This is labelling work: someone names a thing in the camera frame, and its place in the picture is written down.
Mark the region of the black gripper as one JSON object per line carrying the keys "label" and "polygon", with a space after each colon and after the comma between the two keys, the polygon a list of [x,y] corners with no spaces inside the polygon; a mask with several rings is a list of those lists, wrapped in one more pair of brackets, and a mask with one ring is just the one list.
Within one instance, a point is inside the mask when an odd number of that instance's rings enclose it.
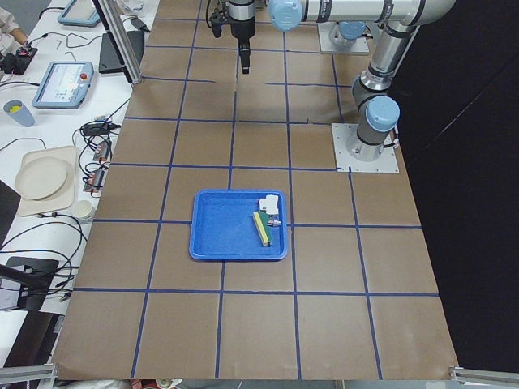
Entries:
{"label": "black gripper", "polygon": [[251,51],[250,39],[255,35],[255,18],[248,20],[229,19],[232,36],[238,40],[238,53],[242,73],[250,73]]}

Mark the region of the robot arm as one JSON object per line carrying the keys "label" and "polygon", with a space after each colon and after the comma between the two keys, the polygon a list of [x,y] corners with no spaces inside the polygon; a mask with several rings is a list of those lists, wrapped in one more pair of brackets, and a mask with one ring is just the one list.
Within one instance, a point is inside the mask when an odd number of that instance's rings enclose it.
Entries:
{"label": "robot arm", "polygon": [[332,25],[329,39],[336,45],[345,45],[355,42],[364,34],[366,23],[363,21],[341,21]]}
{"label": "robot arm", "polygon": [[255,11],[268,9],[272,25],[282,32],[302,22],[320,26],[320,48],[329,53],[359,54],[367,38],[374,42],[371,60],[352,84],[360,115],[358,129],[347,141],[359,160],[375,160],[399,119],[398,104],[387,90],[413,40],[416,29],[451,10],[452,1],[219,1],[206,12],[206,24],[215,37],[228,25],[238,41],[243,73],[250,70],[250,39],[255,35]]}

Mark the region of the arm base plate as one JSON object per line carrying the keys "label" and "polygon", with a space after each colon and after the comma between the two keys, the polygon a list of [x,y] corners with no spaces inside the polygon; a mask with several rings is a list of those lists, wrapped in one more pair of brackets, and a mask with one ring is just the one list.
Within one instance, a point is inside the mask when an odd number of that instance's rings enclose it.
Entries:
{"label": "arm base plate", "polygon": [[343,173],[399,173],[394,147],[382,148],[381,154],[373,161],[358,160],[350,154],[347,141],[356,135],[358,124],[333,123],[332,140],[335,153],[336,171]]}
{"label": "arm base plate", "polygon": [[335,22],[322,23],[318,27],[319,41],[320,41],[320,52],[321,53],[342,53],[350,55],[368,55],[369,46],[367,43],[367,26],[364,34],[359,37],[355,42],[345,45],[336,45],[330,41],[329,33],[332,29],[332,25]]}

